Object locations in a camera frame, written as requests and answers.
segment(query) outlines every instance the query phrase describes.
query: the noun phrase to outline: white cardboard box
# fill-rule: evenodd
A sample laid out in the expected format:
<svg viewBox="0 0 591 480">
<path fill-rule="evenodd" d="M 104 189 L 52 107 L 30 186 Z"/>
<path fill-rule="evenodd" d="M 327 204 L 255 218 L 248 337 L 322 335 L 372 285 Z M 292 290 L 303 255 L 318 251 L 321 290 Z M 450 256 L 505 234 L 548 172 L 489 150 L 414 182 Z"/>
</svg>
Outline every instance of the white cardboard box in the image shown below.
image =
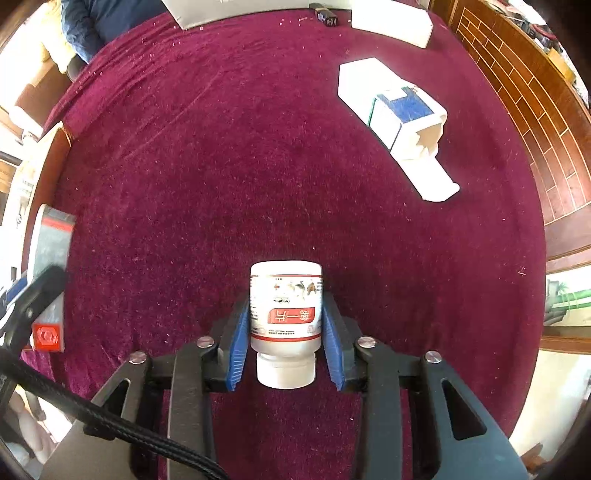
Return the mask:
<svg viewBox="0 0 591 480">
<path fill-rule="evenodd" d="M 163 0 L 163 3 L 183 30 L 237 15 L 308 8 L 310 5 L 308 0 Z M 328 8 L 350 10 L 353 0 L 321 3 Z"/>
<path fill-rule="evenodd" d="M 340 66 L 338 95 L 373 130 L 424 200 L 442 202 L 459 191 L 435 158 L 447 112 L 423 90 L 371 58 Z"/>
<path fill-rule="evenodd" d="M 426 10 L 392 0 L 354 0 L 351 26 L 426 48 L 433 22 Z"/>
</svg>

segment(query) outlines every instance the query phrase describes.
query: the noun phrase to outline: blue gripper pad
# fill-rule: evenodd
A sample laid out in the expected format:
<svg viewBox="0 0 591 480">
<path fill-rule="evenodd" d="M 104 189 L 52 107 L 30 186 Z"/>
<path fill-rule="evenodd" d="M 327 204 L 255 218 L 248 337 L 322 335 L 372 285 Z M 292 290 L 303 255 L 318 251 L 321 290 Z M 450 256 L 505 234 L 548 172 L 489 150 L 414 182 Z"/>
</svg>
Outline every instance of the blue gripper pad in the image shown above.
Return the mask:
<svg viewBox="0 0 591 480">
<path fill-rule="evenodd" d="M 336 323 L 342 323 L 344 327 L 334 298 L 330 294 L 325 294 L 322 301 L 322 344 L 330 379 L 337 390 L 341 391 L 345 386 L 345 355 L 339 335 L 341 329 Z"/>
<path fill-rule="evenodd" d="M 229 348 L 228 370 L 226 373 L 226 386 L 229 391 L 234 391 L 236 384 L 242 378 L 242 370 L 248 352 L 248 330 L 250 325 L 250 301 L 246 299 L 232 312 L 230 324 L 234 330 L 231 332 Z"/>
</svg>

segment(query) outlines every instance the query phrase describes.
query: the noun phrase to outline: white plastic cap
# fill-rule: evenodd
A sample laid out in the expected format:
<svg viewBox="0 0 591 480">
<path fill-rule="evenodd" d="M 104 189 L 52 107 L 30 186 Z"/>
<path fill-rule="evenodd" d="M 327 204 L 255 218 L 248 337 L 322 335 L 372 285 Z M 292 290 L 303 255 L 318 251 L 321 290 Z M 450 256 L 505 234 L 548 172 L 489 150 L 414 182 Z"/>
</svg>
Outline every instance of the white plastic cap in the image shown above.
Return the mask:
<svg viewBox="0 0 591 480">
<path fill-rule="evenodd" d="M 289 390 L 310 385 L 316 378 L 316 354 L 306 356 L 256 355 L 256 376 L 263 385 Z"/>
</svg>

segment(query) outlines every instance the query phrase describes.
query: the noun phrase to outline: battery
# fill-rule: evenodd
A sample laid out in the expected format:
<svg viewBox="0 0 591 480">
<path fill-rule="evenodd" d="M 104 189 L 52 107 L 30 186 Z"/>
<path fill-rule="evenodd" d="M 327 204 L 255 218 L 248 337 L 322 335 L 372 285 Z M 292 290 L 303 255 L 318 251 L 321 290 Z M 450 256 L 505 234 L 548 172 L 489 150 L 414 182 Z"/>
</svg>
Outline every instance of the battery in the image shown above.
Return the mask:
<svg viewBox="0 0 591 480">
<path fill-rule="evenodd" d="M 308 8 L 314 10 L 316 18 L 327 27 L 336 27 L 339 24 L 339 17 L 332 13 L 322 4 L 310 4 Z"/>
</svg>

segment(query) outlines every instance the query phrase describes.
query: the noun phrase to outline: red label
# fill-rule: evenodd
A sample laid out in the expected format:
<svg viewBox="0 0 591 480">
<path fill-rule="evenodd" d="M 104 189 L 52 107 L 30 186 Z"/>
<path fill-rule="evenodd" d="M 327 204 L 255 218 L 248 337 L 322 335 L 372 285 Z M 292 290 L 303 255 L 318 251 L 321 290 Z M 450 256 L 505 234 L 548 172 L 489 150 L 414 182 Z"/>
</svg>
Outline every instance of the red label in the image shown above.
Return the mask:
<svg viewBox="0 0 591 480">
<path fill-rule="evenodd" d="M 42 323 L 33 324 L 33 341 L 35 350 L 46 352 L 61 352 L 60 326 Z"/>
<path fill-rule="evenodd" d="M 269 312 L 267 323 L 282 323 L 284 325 L 312 323 L 315 312 L 315 307 L 304 309 L 273 309 Z"/>
</svg>

